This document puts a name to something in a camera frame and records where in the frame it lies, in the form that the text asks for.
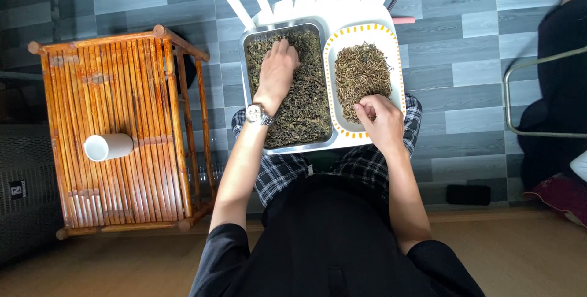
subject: hand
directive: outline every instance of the hand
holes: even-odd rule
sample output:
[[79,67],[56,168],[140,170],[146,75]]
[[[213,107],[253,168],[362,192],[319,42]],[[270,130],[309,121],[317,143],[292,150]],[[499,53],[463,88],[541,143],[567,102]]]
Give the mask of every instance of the hand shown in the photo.
[[275,41],[261,64],[259,89],[253,97],[253,102],[260,103],[269,116],[274,116],[288,95],[294,78],[294,69],[299,66],[294,46],[290,46],[287,39]]
[[380,94],[365,96],[354,108],[373,144],[386,159],[407,152],[403,143],[403,114],[389,99]]

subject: stainless steel tray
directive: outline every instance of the stainless steel tray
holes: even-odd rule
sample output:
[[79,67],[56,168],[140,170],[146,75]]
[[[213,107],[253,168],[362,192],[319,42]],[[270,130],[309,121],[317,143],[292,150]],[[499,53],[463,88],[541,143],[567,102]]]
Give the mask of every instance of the stainless steel tray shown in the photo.
[[[248,106],[253,101],[253,95],[251,94],[251,83],[249,81],[249,73],[248,68],[246,66],[246,47],[248,44],[257,39],[259,37],[271,37],[273,35],[282,34],[283,29],[286,28],[298,28],[301,31],[311,31],[318,36],[320,39],[320,52],[324,50],[324,46],[326,44],[326,35],[324,34],[324,30],[320,23],[316,20],[305,18],[303,20],[295,20],[286,23],[279,23],[275,25],[267,25],[262,27],[253,28],[247,30],[245,33],[242,34],[241,39],[239,41],[239,52],[241,54],[241,68],[242,68],[242,83],[244,85],[245,90],[245,105]],[[326,76],[324,73],[324,63],[320,66],[322,69],[322,75]],[[327,86],[326,78],[324,78],[324,87]],[[300,143],[294,145],[288,145],[286,147],[281,148],[273,148],[273,149],[263,149],[264,154],[280,154],[283,152],[299,152],[302,150],[320,150],[322,148],[328,147],[331,145],[334,140],[336,139],[336,134],[334,133],[334,126],[330,123],[330,135],[325,136],[322,139],[316,140],[312,143]]]

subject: white cup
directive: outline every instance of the white cup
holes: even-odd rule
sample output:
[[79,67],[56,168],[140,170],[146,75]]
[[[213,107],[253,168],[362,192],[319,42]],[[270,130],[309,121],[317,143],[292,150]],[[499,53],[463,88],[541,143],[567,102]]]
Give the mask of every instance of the white cup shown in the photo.
[[94,162],[119,158],[133,150],[133,139],[124,133],[90,136],[83,144],[86,156]]

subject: bamboo stool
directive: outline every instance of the bamboo stool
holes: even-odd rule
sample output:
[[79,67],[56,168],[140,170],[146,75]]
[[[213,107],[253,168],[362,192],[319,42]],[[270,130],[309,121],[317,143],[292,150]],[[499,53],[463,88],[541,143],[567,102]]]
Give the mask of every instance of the bamboo stool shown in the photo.
[[[216,197],[201,61],[209,55],[157,25],[152,31],[41,45],[39,54],[65,227],[58,239],[97,232],[179,227],[188,231]],[[184,53],[195,58],[210,197],[202,201]],[[174,71],[177,59],[181,98]],[[188,153],[184,153],[179,102]],[[130,155],[89,160],[93,134],[126,133]],[[189,165],[195,197],[192,204]]]

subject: wristwatch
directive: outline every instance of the wristwatch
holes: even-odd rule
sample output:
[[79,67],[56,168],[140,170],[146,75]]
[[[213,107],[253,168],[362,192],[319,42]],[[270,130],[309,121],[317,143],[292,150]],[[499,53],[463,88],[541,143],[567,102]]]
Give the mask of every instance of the wristwatch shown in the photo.
[[267,115],[260,103],[253,103],[246,107],[246,120],[251,124],[271,125],[273,117]]

